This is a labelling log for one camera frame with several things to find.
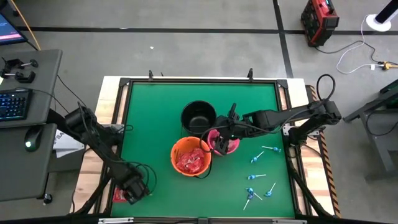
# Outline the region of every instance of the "white stand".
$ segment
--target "white stand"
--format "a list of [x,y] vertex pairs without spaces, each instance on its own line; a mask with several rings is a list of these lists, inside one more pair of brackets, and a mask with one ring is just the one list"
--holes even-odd
[[371,14],[368,15],[366,18],[366,23],[368,24],[368,26],[376,31],[379,32],[385,32],[388,31],[389,29],[391,29],[391,22],[390,21],[386,21],[385,23],[379,23],[378,21],[375,20],[377,14]]

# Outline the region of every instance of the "red power station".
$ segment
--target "red power station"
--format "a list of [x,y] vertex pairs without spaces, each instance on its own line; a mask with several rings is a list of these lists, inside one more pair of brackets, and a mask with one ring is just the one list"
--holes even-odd
[[339,17],[331,0],[309,0],[301,14],[308,46],[323,46],[337,27],[338,21]]

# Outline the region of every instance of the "keyboard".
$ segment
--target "keyboard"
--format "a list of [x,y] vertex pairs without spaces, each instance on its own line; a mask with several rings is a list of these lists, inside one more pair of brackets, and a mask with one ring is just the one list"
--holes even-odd
[[27,117],[32,90],[0,91],[0,122],[24,120]]

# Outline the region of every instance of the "black floor line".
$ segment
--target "black floor line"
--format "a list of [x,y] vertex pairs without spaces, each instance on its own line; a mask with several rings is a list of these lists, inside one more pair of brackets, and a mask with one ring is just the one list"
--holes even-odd
[[293,78],[292,64],[290,63],[289,51],[287,50],[286,36],[284,33],[284,24],[282,22],[282,15],[280,14],[278,0],[273,0],[274,10],[276,16],[276,24],[278,25],[280,46],[282,48],[282,56],[284,58],[286,77]]
[[[27,27],[17,27],[28,31]],[[100,28],[100,27],[30,27],[37,32],[98,32],[98,33],[184,33],[184,34],[304,34],[304,30],[280,29],[191,29],[191,28]],[[398,30],[387,32],[363,31],[364,35],[398,35]],[[336,30],[333,35],[361,35],[360,30]]]
[[[28,31],[27,27],[17,27]],[[183,33],[183,34],[278,34],[277,29],[191,29],[191,28],[99,28],[99,27],[30,27],[39,32],[98,33]]]

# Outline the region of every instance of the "gray floor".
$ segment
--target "gray floor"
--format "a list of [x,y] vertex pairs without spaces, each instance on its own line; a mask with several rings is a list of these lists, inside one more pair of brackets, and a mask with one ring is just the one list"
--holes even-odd
[[[285,29],[298,30],[299,16],[306,0],[280,0]],[[338,30],[359,30],[363,17],[377,13],[388,0],[334,0],[340,15]],[[155,27],[155,28],[220,28],[276,29],[272,0],[18,0],[32,26],[60,27]],[[3,10],[6,15],[11,12]],[[22,25],[19,18],[12,18]],[[392,30],[398,30],[393,21]],[[146,34],[36,32],[43,49],[62,49],[60,76],[92,109],[105,75],[244,77],[249,68],[256,77],[286,77],[277,34]],[[366,36],[377,50],[375,58],[398,62],[396,36]],[[287,46],[295,78],[315,85],[324,73],[336,78],[332,97],[343,116],[365,102],[376,92],[398,78],[395,70],[383,72],[363,68],[351,75],[336,71],[342,53],[325,55],[308,48],[302,35],[287,35]],[[336,50],[355,40],[358,35],[334,35],[322,48]],[[0,52],[30,50],[28,45],[0,48]],[[371,50],[361,47],[347,54],[341,69],[351,70],[370,63]],[[330,91],[325,80],[322,95]],[[57,84],[57,98],[71,110],[76,100]],[[398,181],[368,184],[364,176],[376,172],[374,154],[362,124],[340,124],[326,129],[340,209],[345,218],[398,222]],[[42,217],[66,214],[76,174],[57,174],[52,178],[53,204],[43,207],[36,200],[0,203],[0,219]]]

